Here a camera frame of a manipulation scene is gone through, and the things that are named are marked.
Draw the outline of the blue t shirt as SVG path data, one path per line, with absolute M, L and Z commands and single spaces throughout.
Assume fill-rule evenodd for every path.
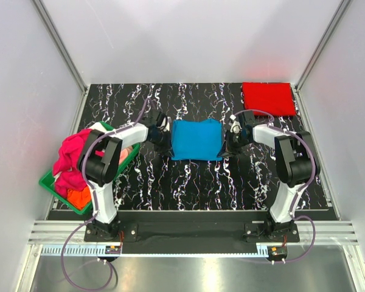
M 172 126 L 172 160 L 221 161 L 222 124 L 214 119 L 201 122 L 174 120 Z

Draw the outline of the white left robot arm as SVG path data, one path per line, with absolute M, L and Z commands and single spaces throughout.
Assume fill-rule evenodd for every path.
M 145 117 L 120 129 L 91 130 L 79 156 L 77 169 L 91 193 L 92 216 L 100 223 L 97 232 L 107 241 L 119 235 L 119 226 L 113 222 L 117 216 L 113 181 L 118 173 L 120 152 L 143 142 L 152 143 L 155 151 L 163 156 L 174 157 L 172 119 L 151 110 Z

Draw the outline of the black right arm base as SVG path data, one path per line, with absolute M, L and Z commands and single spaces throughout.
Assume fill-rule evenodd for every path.
M 294 220 L 277 223 L 270 215 L 264 220 L 245 223 L 242 237 L 248 243 L 299 243 L 300 237 Z

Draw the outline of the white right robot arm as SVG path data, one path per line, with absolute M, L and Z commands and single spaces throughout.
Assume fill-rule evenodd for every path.
M 320 172 L 320 163 L 311 134 L 292 132 L 274 126 L 274 117 L 258 109 L 246 109 L 229 118 L 219 158 L 235 156 L 248 144 L 263 144 L 274 150 L 276 173 L 280 179 L 274 204 L 269 209 L 270 222 L 264 234 L 278 241 L 286 233 L 285 223 L 294 220 L 301 195 Z

